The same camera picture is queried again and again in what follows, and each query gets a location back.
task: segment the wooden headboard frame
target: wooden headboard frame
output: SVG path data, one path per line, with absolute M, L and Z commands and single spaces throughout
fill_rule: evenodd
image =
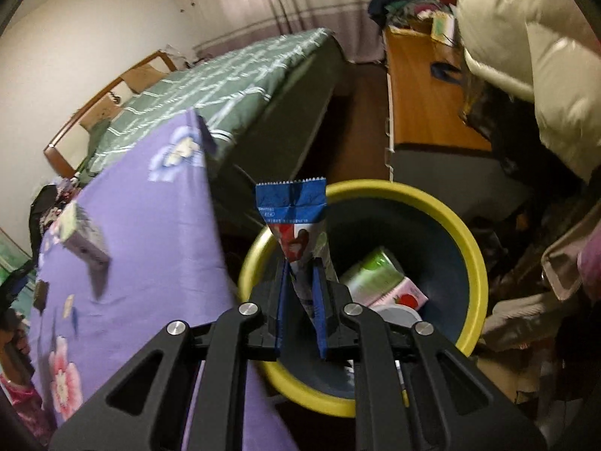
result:
M 134 68 L 140 67 L 144 64 L 148 64 L 151 61 L 154 61 L 156 58 L 161 58 L 170 71 L 176 71 L 177 68 L 173 64 L 173 61 L 162 51 L 157 51 L 152 53 L 151 55 L 144 58 L 142 61 L 134 64 L 130 68 L 133 70 Z M 86 103 L 83 107 L 81 107 L 77 112 L 73 114 L 73 116 L 68 120 L 66 124 L 61 127 L 61 130 L 52 138 L 50 143 L 44 148 L 44 156 L 52 166 L 52 169 L 62 176 L 63 178 L 72 178 L 75 174 L 75 170 L 68 163 L 68 161 L 62 156 L 62 154 L 56 149 L 56 144 L 58 144 L 61 139 L 65 136 L 69 130 L 71 130 L 74 126 L 79 124 L 81 118 L 86 114 L 88 110 L 90 110 L 96 103 L 103 98 L 110 90 L 114 89 L 119 83 L 121 83 L 123 79 L 121 76 L 114 79 L 108 85 L 106 85 L 103 89 L 101 89 L 95 96 Z

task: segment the yellow-rimmed bucket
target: yellow-rimmed bucket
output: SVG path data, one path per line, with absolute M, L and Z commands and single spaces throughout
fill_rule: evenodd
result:
M 353 180 L 329 185 L 326 218 L 339 275 L 384 246 L 428 296 L 420 311 L 465 354 L 474 349 L 486 316 L 488 280 L 482 254 L 465 224 L 434 197 L 400 183 Z M 248 252 L 240 298 L 273 278 L 282 258 L 265 228 Z M 264 363 L 272 385 L 290 400 L 324 414 L 355 416 L 353 380 L 341 365 L 319 359 L 315 332 L 298 300 L 288 298 L 280 359 Z

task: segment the orange wooden tabletop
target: orange wooden tabletop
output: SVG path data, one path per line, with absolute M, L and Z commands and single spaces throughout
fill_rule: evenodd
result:
M 490 152 L 491 144 L 459 118 L 463 90 L 435 79 L 430 64 L 447 61 L 459 67 L 456 48 L 429 36 L 385 31 L 393 98 L 395 147 L 434 146 Z

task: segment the purple tablecloth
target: purple tablecloth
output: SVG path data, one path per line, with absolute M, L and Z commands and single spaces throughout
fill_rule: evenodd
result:
M 105 275 L 57 244 L 52 230 L 44 236 L 38 277 L 50 288 L 29 335 L 34 384 L 58 425 L 169 321 L 205 324 L 234 303 L 199 146 L 203 127 L 193 111 L 175 117 L 80 194 L 112 258 Z M 244 449 L 296 449 L 253 367 Z

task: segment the white wall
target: white wall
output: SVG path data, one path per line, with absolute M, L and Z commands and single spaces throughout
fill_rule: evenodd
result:
M 174 0 L 47 0 L 0 37 L 0 226 L 22 248 L 29 205 L 54 176 L 42 153 L 53 135 L 140 59 L 198 41 Z

